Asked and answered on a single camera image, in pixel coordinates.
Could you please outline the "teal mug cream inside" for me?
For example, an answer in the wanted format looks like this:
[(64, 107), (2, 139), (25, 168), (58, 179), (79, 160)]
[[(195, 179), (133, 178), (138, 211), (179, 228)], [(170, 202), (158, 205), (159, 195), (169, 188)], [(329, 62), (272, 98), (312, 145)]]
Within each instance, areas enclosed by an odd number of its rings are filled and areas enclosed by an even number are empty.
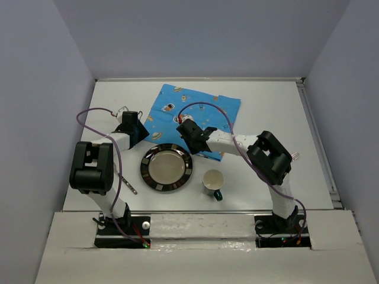
[(207, 196), (213, 197), (216, 201), (223, 200), (221, 188), (224, 185), (224, 175), (222, 172), (212, 169), (205, 172), (203, 179), (203, 193)]

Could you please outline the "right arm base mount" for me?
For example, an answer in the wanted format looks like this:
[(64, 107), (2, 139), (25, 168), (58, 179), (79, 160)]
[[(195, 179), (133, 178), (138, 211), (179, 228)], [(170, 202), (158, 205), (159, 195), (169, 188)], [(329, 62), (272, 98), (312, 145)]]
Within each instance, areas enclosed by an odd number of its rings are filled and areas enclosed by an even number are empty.
[(271, 214), (256, 215), (254, 221), (258, 249), (311, 248), (309, 230), (302, 229), (303, 214), (296, 216), (289, 226), (276, 224)]

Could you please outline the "silver fork black handle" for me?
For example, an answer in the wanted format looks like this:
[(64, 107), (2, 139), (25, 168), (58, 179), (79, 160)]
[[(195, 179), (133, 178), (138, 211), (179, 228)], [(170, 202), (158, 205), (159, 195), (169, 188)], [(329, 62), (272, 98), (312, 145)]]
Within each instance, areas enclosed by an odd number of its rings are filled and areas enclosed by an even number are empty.
[(296, 152), (296, 153), (292, 154), (291, 156), (292, 156), (293, 160), (296, 160), (296, 159), (298, 159), (300, 157), (300, 153)]

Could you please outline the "black rimmed cream plate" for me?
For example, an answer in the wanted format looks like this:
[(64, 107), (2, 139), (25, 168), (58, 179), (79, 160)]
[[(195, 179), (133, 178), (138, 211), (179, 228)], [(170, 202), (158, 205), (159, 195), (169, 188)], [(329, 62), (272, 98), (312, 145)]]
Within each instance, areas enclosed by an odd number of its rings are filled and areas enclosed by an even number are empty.
[(149, 149), (140, 163), (140, 174), (147, 186), (159, 192), (183, 187), (193, 171), (192, 157), (183, 147), (164, 143)]

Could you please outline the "blue space print cloth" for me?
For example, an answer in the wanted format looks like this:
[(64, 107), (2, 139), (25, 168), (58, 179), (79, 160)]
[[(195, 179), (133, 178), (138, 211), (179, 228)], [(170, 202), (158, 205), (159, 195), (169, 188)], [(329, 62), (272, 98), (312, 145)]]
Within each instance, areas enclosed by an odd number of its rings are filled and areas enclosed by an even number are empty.
[(146, 141), (163, 144), (177, 144), (188, 150), (185, 141), (176, 130), (179, 126), (176, 118), (180, 115), (191, 115), (193, 121), (205, 130), (216, 127), (224, 132), (230, 128), (223, 114), (208, 104), (220, 107), (228, 116), (231, 123), (236, 121), (241, 100), (227, 96), (214, 96), (204, 92), (185, 89), (164, 84), (153, 103), (144, 127), (149, 132)]

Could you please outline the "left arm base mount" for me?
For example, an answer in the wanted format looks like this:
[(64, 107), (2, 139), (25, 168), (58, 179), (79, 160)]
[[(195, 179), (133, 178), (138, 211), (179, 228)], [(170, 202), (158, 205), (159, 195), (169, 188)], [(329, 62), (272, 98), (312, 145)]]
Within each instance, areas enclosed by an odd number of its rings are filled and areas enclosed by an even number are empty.
[(121, 221), (116, 227), (112, 219), (99, 214), (92, 219), (97, 225), (94, 246), (98, 249), (149, 249), (150, 248), (150, 223), (148, 215), (132, 215), (131, 224), (128, 227)]

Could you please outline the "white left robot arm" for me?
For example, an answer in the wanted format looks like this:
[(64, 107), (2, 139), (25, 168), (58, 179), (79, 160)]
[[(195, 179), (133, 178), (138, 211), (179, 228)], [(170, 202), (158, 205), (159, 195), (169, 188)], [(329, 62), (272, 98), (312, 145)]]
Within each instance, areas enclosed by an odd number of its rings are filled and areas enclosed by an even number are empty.
[(119, 234), (131, 227), (131, 212), (126, 202), (120, 198), (123, 182), (121, 153), (131, 150), (144, 140), (149, 132), (140, 121), (140, 113), (126, 107), (112, 112), (99, 108), (117, 119), (118, 126), (110, 133), (102, 133), (80, 120), (84, 110), (76, 116), (77, 122), (101, 138), (95, 141), (79, 141), (75, 146), (69, 184), (81, 194), (90, 197), (104, 216), (104, 225), (110, 224)]

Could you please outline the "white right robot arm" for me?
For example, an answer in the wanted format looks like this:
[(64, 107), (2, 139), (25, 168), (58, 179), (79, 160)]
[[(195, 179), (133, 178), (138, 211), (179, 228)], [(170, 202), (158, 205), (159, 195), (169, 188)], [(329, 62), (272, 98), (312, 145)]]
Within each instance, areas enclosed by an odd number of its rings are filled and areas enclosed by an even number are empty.
[(193, 120), (185, 120), (176, 128), (192, 154), (199, 152), (228, 153), (242, 157), (268, 185), (272, 200), (272, 224), (286, 232), (293, 225), (298, 206), (291, 192), (292, 155), (269, 131), (260, 135), (237, 135), (216, 127), (201, 129)]

